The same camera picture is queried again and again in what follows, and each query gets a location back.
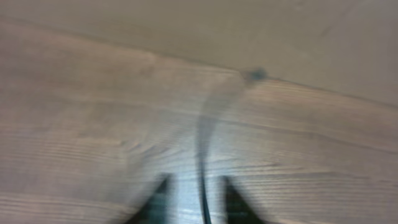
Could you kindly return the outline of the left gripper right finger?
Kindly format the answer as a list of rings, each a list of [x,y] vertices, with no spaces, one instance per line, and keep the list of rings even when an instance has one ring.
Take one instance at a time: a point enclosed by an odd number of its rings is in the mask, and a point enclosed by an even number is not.
[[[267,224],[245,201],[228,176],[223,177],[227,224]]]

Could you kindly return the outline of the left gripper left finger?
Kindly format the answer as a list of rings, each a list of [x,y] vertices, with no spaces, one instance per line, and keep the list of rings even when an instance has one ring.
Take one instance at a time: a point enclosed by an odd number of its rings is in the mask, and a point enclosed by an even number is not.
[[[166,174],[143,206],[124,224],[168,224],[172,175]]]

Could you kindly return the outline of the black USB cable thin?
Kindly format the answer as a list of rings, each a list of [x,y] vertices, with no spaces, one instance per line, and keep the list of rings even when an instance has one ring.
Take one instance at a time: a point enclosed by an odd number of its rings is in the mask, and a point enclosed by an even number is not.
[[[201,107],[196,124],[198,188],[203,222],[211,224],[210,209],[206,191],[206,159],[210,141],[221,115],[230,104],[239,98],[250,86],[266,80],[267,72],[263,68],[243,70],[215,86]]]

